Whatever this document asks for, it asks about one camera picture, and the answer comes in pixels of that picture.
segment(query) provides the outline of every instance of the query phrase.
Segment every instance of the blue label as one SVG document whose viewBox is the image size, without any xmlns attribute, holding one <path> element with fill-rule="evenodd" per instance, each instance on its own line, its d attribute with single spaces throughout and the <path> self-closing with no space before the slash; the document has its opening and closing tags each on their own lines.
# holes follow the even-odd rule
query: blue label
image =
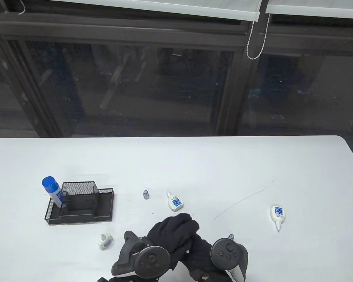
<svg viewBox="0 0 353 282">
<path fill-rule="evenodd" d="M 275 207 L 274 212 L 275 212 L 276 216 L 282 217 L 282 208 Z"/>
<path fill-rule="evenodd" d="M 108 241 L 108 242 L 106 242 L 106 243 L 104 244 L 104 247 L 107 248 L 108 246 L 110 246 L 111 242 L 112 242 L 111 240 Z"/>
<path fill-rule="evenodd" d="M 62 195 L 62 191 L 60 190 L 59 193 L 56 194 L 56 196 L 59 198 L 60 202 L 63 202 L 61 195 Z"/>
<path fill-rule="evenodd" d="M 179 201 L 179 199 L 177 197 L 173 198 L 173 204 L 174 206 L 178 207 L 180 206 L 182 203 Z"/>
</svg>

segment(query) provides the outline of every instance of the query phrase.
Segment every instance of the roller blind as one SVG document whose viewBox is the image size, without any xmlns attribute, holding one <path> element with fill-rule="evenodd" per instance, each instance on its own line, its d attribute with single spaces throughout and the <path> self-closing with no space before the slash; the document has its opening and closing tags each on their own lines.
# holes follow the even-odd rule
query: roller blind
<svg viewBox="0 0 353 282">
<path fill-rule="evenodd" d="M 170 12 L 187 15 L 257 21 L 260 0 L 59 0 L 80 4 L 95 4 Z"/>
<path fill-rule="evenodd" d="M 353 19 L 353 0 L 269 0 L 266 13 Z"/>
</svg>

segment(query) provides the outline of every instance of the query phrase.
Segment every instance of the hand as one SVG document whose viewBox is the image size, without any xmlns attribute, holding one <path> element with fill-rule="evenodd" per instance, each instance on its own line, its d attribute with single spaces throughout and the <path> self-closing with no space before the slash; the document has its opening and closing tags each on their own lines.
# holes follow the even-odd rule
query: hand
<svg viewBox="0 0 353 282">
<path fill-rule="evenodd" d="M 158 282 L 158 280 L 156 278 L 151 278 L 151 279 L 140 278 L 134 275 L 134 276 L 121 277 L 121 278 L 113 277 L 108 282 Z"/>
<path fill-rule="evenodd" d="M 196 235 L 199 224 L 189 214 L 178 214 L 158 222 L 149 231 L 147 238 L 170 254 L 170 268 L 174 270 L 178 261 L 191 248 L 191 237 Z"/>
<path fill-rule="evenodd" d="M 232 281 L 225 270 L 218 269 L 210 259 L 210 250 L 212 245 L 206 240 L 201 239 L 201 237 L 195 234 L 192 237 L 192 247 L 188 254 L 185 254 L 180 260 L 190 272 L 196 271 L 195 275 L 191 277 L 196 281 L 203 281 L 203 273 L 209 274 L 210 281 L 212 282 L 226 282 Z"/>
</svg>

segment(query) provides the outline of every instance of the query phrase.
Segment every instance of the glass pane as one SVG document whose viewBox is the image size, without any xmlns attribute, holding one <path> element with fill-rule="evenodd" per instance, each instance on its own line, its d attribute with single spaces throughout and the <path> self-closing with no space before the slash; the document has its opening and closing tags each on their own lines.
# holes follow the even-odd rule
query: glass pane
<svg viewBox="0 0 353 282">
<path fill-rule="evenodd" d="M 18 100 L 0 73 L 0 138 L 38 137 Z"/>
<path fill-rule="evenodd" d="M 272 24 L 353 28 L 353 19 L 322 16 L 272 15 Z"/>
<path fill-rule="evenodd" d="M 261 56 L 240 135 L 340 135 L 353 150 L 353 57 Z"/>
<path fill-rule="evenodd" d="M 26 42 L 65 136 L 212 135 L 228 52 Z"/>
</svg>

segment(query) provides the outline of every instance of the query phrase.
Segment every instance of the mesh desk organizer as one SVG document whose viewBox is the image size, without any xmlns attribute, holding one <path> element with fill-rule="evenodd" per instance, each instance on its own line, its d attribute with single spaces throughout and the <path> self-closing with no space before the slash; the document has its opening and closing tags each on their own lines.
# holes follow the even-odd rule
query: mesh desk organizer
<svg viewBox="0 0 353 282">
<path fill-rule="evenodd" d="M 45 220 L 49 225 L 111 221 L 113 189 L 98 189 L 94 181 L 64 182 L 63 204 L 58 208 L 51 198 Z"/>
</svg>

